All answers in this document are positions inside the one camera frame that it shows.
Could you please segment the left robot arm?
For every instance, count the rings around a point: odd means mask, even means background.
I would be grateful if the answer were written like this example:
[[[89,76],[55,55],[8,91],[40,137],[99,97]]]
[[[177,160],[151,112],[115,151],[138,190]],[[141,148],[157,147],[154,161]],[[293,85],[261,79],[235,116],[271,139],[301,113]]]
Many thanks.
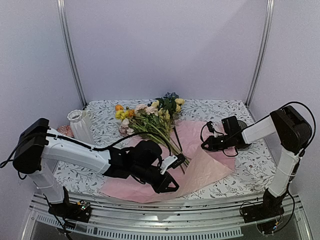
[[[152,140],[141,140],[135,146],[122,149],[116,148],[115,144],[96,147],[60,134],[49,127],[48,119],[40,118],[21,133],[13,153],[13,167],[30,177],[63,217],[74,213],[74,205],[67,200],[68,192],[47,168],[48,160],[82,166],[110,178],[131,176],[151,185],[158,194],[179,189],[167,171],[179,158],[172,154],[162,158],[161,147]]]

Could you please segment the white ribbed ceramic vase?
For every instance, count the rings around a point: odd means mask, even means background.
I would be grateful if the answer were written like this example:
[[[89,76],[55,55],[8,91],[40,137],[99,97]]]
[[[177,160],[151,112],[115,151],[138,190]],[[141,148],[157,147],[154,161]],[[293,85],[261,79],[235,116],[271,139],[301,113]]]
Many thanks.
[[[74,137],[82,142],[94,145],[95,141],[91,132],[91,120],[85,110],[73,110],[67,115],[70,128]]]

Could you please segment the artificial flower bouquet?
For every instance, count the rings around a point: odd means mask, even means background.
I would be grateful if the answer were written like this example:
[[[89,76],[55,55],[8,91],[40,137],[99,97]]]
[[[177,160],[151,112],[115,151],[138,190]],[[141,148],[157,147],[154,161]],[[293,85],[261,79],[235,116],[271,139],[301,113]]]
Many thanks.
[[[167,147],[174,155],[183,153],[178,137],[176,120],[185,100],[176,93],[167,93],[150,103],[140,103],[134,108],[115,106],[115,118],[121,121],[119,132],[124,137],[140,133],[143,139]]]

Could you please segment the pink wrapping paper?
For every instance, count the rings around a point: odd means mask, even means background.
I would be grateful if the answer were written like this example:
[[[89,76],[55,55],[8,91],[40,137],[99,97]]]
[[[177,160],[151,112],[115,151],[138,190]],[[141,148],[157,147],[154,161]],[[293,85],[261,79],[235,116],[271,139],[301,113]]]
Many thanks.
[[[183,154],[190,159],[185,170],[179,167],[168,172],[179,184],[175,192],[155,193],[149,184],[140,184],[131,176],[127,179],[108,178],[100,188],[100,194],[137,203],[162,202],[190,194],[209,186],[235,170],[236,151],[230,147],[224,151],[202,149],[202,140],[211,134],[203,121],[178,120],[173,140],[179,140]]]

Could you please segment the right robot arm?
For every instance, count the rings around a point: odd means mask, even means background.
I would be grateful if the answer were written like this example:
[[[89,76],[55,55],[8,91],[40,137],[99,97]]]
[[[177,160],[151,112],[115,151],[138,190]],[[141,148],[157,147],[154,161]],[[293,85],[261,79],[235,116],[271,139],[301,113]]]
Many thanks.
[[[294,108],[295,101],[288,102],[257,122],[240,126],[236,116],[222,119],[224,132],[216,131],[211,121],[205,124],[211,135],[201,140],[201,148],[210,152],[224,152],[228,148],[243,149],[267,136],[276,134],[281,155],[271,184],[265,190],[258,213],[269,218],[278,210],[278,203],[289,192],[300,161],[316,135],[316,123],[308,121]]]

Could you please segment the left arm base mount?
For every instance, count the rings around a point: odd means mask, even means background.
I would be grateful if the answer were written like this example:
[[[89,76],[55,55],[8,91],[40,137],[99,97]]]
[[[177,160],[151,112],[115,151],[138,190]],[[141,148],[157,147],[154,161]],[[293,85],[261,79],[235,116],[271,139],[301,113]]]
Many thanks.
[[[88,223],[92,213],[91,203],[85,200],[72,203],[67,189],[64,186],[62,189],[64,194],[62,203],[49,203],[48,212],[63,219]]]

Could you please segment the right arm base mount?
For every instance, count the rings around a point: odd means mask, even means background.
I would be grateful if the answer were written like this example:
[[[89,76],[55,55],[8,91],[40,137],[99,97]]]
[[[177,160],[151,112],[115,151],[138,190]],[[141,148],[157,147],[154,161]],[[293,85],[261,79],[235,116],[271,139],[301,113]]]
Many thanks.
[[[239,213],[243,217],[245,223],[256,222],[283,215],[285,213],[283,208],[283,200],[285,196],[286,193],[275,197],[266,190],[263,194],[262,203],[250,203],[247,206],[241,206]]]

